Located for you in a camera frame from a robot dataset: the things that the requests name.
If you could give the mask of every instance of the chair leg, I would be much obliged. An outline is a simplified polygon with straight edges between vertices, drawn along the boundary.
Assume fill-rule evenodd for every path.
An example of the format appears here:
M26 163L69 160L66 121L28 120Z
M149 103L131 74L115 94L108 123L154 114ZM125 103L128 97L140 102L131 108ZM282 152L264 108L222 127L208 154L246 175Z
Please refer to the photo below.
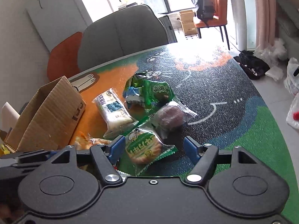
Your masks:
M201 32L200 32L200 28L197 28L197 34L198 34L198 38L201 39Z
M223 39L223 33L222 33L222 28L221 28L221 26L219 26L219 28L220 28L220 33L221 33L222 42L224 42L224 39Z
M223 27L224 27L224 32L225 32L225 36L226 36L226 42L227 42L228 50L231 50L230 47L229 47L229 41L228 41L228 35L227 35L226 26L224 25Z

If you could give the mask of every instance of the gray chair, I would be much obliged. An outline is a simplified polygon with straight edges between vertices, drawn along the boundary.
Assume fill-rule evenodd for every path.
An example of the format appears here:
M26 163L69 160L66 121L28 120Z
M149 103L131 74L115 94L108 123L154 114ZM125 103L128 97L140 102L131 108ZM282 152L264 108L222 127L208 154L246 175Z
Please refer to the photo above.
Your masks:
M165 28L147 5L114 12L89 25L78 51L85 71L107 61L168 44Z

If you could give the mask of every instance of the snack package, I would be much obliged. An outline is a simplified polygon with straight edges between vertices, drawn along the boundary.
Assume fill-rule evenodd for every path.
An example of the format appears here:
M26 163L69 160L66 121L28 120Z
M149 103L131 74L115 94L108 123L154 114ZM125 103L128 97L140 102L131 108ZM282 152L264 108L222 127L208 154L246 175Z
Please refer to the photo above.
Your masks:
M147 79L147 73L146 72L140 72L135 73L132 77L129 78L129 80L126 82L125 85L125 91L129 87L141 87L143 86L143 81Z
M124 91L124 98L129 109L132 104L145 107L144 97L142 96L142 87L129 87L126 91Z
M153 162L177 152L175 145L165 145L158 134L146 124L126 135L126 152L135 167L136 176Z
M83 132L80 132L80 136L76 137L74 145L76 150L88 150L91 146L96 144L110 144L110 140L92 138L90 135L86 136Z
M168 133L175 128L182 126L188 120L194 119L197 113L188 109L180 101L173 100L162 108L160 108L152 119L152 124L156 127L156 130L162 129Z
M129 115L122 101L112 88L101 93L92 102L97 105L102 117L107 123L108 129L104 134L104 138L106 139L116 138L131 127L131 124L136 122L136 120Z
M142 91L146 108L151 108L152 102L165 104L175 97L167 82L144 80Z
M164 105L175 97L167 82L150 81L146 72L136 73L126 82L123 96L129 108L138 104L146 109Z

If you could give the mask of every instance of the white plastic bag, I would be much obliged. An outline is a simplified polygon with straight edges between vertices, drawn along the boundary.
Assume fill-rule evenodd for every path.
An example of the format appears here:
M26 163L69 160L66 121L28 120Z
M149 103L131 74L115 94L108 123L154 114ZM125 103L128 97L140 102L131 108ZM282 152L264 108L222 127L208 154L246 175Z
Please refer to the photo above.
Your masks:
M294 76L295 70L299 68L299 62L291 58L287 67L287 78L284 80L284 86L295 97L299 93L299 75Z
M274 66L270 70L266 71L265 75L273 78L273 80L277 82L283 78L283 70Z
M281 38L276 38L274 42L273 56L279 58L280 60L288 59L288 51L284 47L284 41Z
M288 57L287 50L284 47L284 41L280 38L275 39L274 46L269 45L265 49L261 49L261 47L258 46L253 55L266 62L270 68L277 66L278 59L286 60Z
M287 123L295 129L299 129L299 121L294 120L294 113L299 111L299 94L294 98L288 116L286 118Z

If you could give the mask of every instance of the cartoon face print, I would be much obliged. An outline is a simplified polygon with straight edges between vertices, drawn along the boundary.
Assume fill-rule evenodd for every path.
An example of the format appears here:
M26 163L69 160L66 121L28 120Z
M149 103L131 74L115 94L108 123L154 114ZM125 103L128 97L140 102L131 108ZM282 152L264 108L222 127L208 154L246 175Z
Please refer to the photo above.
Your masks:
M168 82L175 95L198 114L165 140L166 144L175 142L179 149L179 154L170 156L168 161L184 156L182 143L185 136L192 136L199 143L207 143L229 135L248 114L248 99L259 97L255 87L229 54L212 52L211 55L201 56L196 50L181 48L172 53L162 48L147 53L137 62L138 72L146 72L152 81ZM228 136L226 141L217 144L225 148L234 140L234 136Z

